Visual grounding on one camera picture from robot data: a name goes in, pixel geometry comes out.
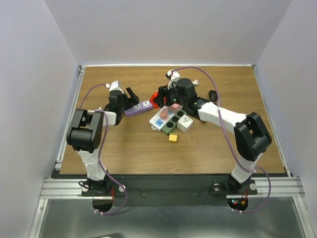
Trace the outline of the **white cube adapter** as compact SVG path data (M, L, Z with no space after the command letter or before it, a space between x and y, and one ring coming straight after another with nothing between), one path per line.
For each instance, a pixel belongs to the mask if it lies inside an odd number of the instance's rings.
M187 115L183 115L177 122L177 128L183 133L186 133L193 124L193 120Z

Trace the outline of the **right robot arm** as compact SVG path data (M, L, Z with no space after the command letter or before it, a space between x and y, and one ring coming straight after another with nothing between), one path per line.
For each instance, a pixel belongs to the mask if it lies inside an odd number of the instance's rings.
M179 104L189 116L220 126L224 135L231 132L235 136L238 154L234 155L236 165L229 175L228 188L233 193L245 189L259 158L272 143L272 137L259 114L236 113L199 97L188 78L172 82L170 88L166 85L159 87L151 101L160 108Z

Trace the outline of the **aluminium table edge rail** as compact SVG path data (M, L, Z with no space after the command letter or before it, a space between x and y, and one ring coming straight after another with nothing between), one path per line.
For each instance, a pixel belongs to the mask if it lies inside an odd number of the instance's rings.
M76 109L76 104L77 104L78 96L79 96L79 93L80 93L82 81L83 81L83 78L84 78L85 69L86 69L86 67L84 65L80 65L79 66L79 75L78 75L78 79L77 79L77 83L76 83L76 87L75 87L75 91L74 91L74 95L73 95L70 111L69 111L69 114L68 114L66 127L65 127L65 130L64 130L64 133L63 133L63 138L62 138L61 145L60 145L59 151L58 151L58 155L57 155L57 158L56 158L56 161L55 161L55 166L54 166L55 170L60 170L61 169L61 165L62 165L62 162L63 162L64 153L65 153L65 149L66 149L66 135L67 135L68 128L69 128L71 120L72 120L73 113L74 113L74 111Z

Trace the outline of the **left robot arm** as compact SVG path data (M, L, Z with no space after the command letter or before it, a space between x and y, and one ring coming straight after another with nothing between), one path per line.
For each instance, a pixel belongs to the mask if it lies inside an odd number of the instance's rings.
M124 92L119 86L109 91L108 104L104 109L88 111L75 110L66 134L66 142L82 159L87 171L87 180L79 182L83 192L95 195L114 195L114 188L106 169L101 165L101 151L105 142L103 132L110 125L118 125L124 111L139 103L139 98L130 87Z

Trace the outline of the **green power strip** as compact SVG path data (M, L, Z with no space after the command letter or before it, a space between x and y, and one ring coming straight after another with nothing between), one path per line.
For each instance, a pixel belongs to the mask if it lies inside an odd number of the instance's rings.
M187 113L180 108L176 113L173 113L172 111L168 110L168 118L166 124L162 127L161 132L165 135L169 135L171 132L174 131L174 129L177 127L177 123L179 119L186 115Z

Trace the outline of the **pink orange charger cube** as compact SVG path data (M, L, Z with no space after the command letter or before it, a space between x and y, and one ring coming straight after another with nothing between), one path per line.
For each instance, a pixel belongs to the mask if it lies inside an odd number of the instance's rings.
M161 120L166 120L168 118L168 109L162 109L159 117Z

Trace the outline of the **pink cube socket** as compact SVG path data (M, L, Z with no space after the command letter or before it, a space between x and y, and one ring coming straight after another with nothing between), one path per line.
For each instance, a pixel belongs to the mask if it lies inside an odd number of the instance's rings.
M173 104L173 105L168 107L168 109L174 114L177 113L181 108L182 108L182 106L179 104Z

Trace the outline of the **white multicolour power strip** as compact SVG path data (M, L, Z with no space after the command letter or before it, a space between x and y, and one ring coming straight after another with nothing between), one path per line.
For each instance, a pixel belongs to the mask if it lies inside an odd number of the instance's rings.
M150 120L149 124L153 130L161 131L173 116L177 114L182 106L174 104L170 107L163 106Z

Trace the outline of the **yellow green charger plug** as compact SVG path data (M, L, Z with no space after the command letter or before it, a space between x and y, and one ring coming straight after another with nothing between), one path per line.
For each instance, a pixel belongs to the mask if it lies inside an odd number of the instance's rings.
M169 134L169 138L168 138L168 141L171 142L171 143L176 143L178 140L178 134L177 133L174 133L174 132L171 132Z

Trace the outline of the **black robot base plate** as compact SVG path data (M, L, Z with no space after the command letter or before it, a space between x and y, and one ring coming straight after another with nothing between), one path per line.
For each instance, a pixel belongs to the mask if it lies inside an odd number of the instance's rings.
M83 197L109 198L119 207L227 206L258 193L248 179L238 184L228 174L205 175L114 175L104 181L79 181Z

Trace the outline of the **purple power strip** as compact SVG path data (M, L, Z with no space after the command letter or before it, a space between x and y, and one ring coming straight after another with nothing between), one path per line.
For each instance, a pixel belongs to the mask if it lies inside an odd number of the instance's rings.
M151 104L151 102L149 100L145 100L131 107L130 109L125 110L124 113L127 117L131 117L131 116L135 116L135 115L150 111L153 108L154 107Z

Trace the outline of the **red cube socket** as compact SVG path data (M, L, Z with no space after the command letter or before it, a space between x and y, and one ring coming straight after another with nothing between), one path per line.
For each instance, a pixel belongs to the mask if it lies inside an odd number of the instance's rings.
M158 92L155 92L150 98L150 102L151 102L151 104L152 104L154 109L158 109L159 108L157 103L154 101L154 99L157 97L157 95L158 95Z

